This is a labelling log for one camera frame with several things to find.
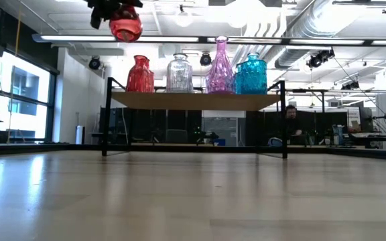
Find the red bulb-shaped glass vase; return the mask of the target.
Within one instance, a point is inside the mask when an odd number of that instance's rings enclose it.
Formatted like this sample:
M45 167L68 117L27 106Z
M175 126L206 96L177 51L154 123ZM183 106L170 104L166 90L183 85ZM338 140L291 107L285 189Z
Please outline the red bulb-shaped glass vase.
M112 35L119 42L136 42L143 31L143 25L134 6L121 5L109 21Z

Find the clear ribbed glass jar vase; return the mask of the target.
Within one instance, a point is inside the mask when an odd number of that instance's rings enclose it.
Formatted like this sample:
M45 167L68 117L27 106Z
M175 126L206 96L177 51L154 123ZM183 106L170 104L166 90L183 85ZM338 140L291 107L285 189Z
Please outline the clear ribbed glass jar vase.
M167 66L166 92L191 93L192 65L183 53L174 54L174 59Z

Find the purple faceted cone glass vase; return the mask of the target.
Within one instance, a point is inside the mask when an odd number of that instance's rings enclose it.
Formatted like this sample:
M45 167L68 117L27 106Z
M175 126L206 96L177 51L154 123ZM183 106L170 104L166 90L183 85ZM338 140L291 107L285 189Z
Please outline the purple faceted cone glass vase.
M210 71L206 76L206 90L209 94L226 93L234 94L234 73L227 56L228 37L215 38L216 55L212 61Z

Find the teal glass bottle vase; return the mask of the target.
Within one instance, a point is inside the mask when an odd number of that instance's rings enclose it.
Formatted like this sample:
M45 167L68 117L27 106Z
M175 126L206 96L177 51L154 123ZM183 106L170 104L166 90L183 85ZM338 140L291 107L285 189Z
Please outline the teal glass bottle vase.
M267 63L257 52L248 53L240 75L241 94L267 94Z

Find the white cylinder canister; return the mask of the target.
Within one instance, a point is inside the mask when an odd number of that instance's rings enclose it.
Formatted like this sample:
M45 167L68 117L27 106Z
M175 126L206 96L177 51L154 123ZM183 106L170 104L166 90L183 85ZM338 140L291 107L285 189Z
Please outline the white cylinder canister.
M75 138L75 144L76 145L83 145L84 144L84 132L85 127L82 125L76 126L76 138Z

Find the person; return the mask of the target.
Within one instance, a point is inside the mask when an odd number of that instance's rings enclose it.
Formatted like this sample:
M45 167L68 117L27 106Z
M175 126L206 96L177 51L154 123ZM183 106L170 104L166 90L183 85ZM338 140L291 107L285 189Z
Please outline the person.
M287 139L291 145L303 145L305 143L305 136L297 119L297 110L293 105L288 105L285 108L285 122Z

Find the black window frame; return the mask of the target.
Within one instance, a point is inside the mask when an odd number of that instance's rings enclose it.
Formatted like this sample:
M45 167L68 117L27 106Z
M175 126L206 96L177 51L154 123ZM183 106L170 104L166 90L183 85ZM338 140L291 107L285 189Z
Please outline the black window frame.
M50 141L56 76L12 53L0 56L0 143Z

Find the wooden shelf black metal frame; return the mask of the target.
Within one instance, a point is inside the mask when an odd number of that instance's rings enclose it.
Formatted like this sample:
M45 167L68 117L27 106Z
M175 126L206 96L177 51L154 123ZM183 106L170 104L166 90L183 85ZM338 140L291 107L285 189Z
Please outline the wooden shelf black metal frame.
M113 77L107 78L105 99L105 121L102 136L101 153L107 156L109 150L109 115L112 99L132 110L219 110L219 111L259 111L276 102L281 102L281 117L285 117L285 82L277 81L268 89L279 87L279 94L241 95L241 94L193 94L193 93L157 93L157 92L114 92Z

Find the black metal rig frame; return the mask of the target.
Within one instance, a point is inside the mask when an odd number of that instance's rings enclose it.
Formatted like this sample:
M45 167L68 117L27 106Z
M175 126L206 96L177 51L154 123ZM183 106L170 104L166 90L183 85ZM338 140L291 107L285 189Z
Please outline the black metal rig frame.
M100 145L74 145L74 144L13 144L0 145L0 155L39 153L49 151L101 151ZM122 152L175 152L175 153L256 153L256 154L275 154L282 157L282 149L277 147L218 147L206 145L148 145L140 143L138 145L109 145L107 154ZM372 159L385 159L386 150L378 149L355 149L340 147L288 147L288 155L295 154L329 154L342 155L349 157L364 157Z

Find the silver ventilation duct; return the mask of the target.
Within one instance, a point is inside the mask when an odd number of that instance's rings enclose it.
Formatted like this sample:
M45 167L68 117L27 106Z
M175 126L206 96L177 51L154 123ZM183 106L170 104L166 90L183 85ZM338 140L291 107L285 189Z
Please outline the silver ventilation duct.
M313 0L304 14L286 31L290 38L325 38L332 37L345 25L338 20L342 13L341 6L333 5L334 0ZM288 69L307 54L306 50L285 48L275 61L276 68Z

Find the black ceiling rail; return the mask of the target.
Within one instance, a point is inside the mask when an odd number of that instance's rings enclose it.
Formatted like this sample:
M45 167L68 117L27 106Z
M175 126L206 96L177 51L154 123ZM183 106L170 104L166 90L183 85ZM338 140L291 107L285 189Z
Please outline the black ceiling rail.
M334 0L333 5L383 6L382 14L386 14L386 0Z

